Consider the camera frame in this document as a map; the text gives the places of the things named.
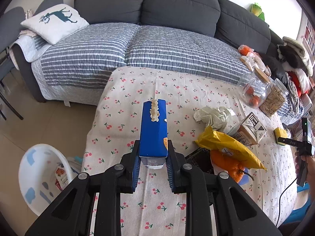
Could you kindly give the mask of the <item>person right hand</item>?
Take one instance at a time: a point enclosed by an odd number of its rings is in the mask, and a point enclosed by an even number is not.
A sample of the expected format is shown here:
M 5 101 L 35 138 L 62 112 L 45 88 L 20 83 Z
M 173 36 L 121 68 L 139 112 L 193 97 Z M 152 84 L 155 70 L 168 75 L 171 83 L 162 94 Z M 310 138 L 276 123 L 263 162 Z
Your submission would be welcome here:
M 308 173 L 306 182 L 309 184 L 309 195 L 311 202 L 314 202 L 314 184 L 315 184 L 315 161 L 313 156 L 300 156 L 299 152 L 295 152 L 295 171 L 296 175 L 299 173 L 299 160 L 303 160 L 307 163 Z

